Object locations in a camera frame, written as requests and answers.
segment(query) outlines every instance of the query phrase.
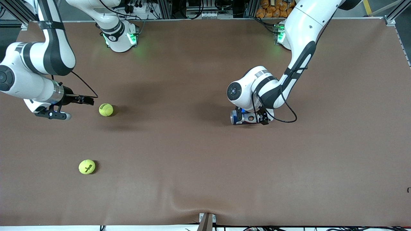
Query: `brown table surface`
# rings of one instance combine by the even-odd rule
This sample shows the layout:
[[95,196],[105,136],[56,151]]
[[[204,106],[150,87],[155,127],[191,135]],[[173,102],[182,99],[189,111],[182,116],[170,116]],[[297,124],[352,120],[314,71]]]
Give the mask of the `brown table surface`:
[[[249,68],[280,77],[290,61],[255,21],[147,22],[126,53],[93,23],[65,26],[100,97],[59,121],[0,94],[1,225],[184,224],[205,211],[225,225],[411,225],[411,71],[383,20],[333,20],[289,98],[298,121],[267,126],[232,126],[226,97]],[[18,40],[44,39],[32,24]],[[102,103],[117,114],[100,116]],[[95,174],[79,173],[84,159]]]

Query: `tennis ball logo text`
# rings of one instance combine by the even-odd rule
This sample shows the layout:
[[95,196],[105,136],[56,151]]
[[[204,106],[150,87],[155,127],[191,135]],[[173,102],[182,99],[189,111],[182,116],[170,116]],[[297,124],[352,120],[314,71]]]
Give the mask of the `tennis ball logo text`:
[[85,168],[85,169],[86,169],[85,172],[87,172],[88,170],[90,170],[91,167],[93,167],[93,165],[91,165],[91,164],[90,164],[88,167],[86,167],[86,168]]

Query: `white robotic arm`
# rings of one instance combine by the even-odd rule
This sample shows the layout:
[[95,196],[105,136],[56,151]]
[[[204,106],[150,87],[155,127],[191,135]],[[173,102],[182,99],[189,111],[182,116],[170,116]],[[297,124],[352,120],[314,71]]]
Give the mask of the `white robotic arm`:
[[8,46],[0,63],[0,91],[24,99],[37,116],[68,120],[71,116],[61,112],[61,106],[72,102],[93,105],[94,100],[74,95],[62,83],[44,77],[69,74],[76,59],[55,2],[38,0],[34,8],[38,10],[38,24],[45,42],[15,42]]
[[231,113],[233,125],[268,124],[268,121],[276,119],[273,110],[286,101],[315,52],[320,32],[344,2],[345,0],[298,2],[285,20],[284,35],[279,40],[292,53],[291,62],[281,79],[275,78],[263,66],[258,66],[229,85],[227,97],[236,105],[236,110]]
[[126,21],[120,20],[117,14],[109,12],[106,7],[115,7],[120,0],[66,0],[68,4],[76,7],[92,17],[106,44],[115,52],[125,52],[137,45],[138,27]]

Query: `tennis ball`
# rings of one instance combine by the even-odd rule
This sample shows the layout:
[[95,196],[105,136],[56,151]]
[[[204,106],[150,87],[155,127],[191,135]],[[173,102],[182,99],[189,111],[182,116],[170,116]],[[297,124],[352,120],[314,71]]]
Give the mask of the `tennis ball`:
[[110,104],[102,104],[99,107],[99,112],[102,116],[110,116],[111,114],[113,114],[113,106],[111,106]]
[[82,174],[90,174],[94,171],[95,168],[96,168],[96,164],[94,163],[94,161],[90,159],[83,160],[79,164],[79,171]]

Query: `pile of brown objects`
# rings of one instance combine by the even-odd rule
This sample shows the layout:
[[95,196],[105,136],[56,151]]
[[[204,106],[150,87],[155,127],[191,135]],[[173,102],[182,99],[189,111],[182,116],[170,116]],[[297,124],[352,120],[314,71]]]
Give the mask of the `pile of brown objects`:
[[261,7],[257,10],[257,18],[286,18],[290,15],[296,1],[285,2],[282,0],[275,0],[275,5],[272,5],[274,0],[261,0]]

